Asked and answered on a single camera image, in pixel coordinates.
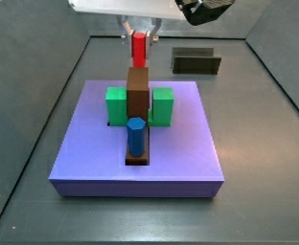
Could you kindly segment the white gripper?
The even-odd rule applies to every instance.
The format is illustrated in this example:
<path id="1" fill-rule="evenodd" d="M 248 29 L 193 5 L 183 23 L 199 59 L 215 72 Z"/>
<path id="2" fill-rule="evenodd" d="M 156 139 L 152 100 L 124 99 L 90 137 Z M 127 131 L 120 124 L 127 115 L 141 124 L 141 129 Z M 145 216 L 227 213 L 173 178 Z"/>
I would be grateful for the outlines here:
<path id="1" fill-rule="evenodd" d="M 149 59 L 151 47 L 159 41 L 157 31 L 163 19 L 184 18 L 173 0 L 68 0 L 78 12 L 116 14 L 123 43 L 128 45 L 129 56 L 133 56 L 133 33 L 128 16 L 152 17 L 152 29 L 145 33 L 145 59 Z"/>

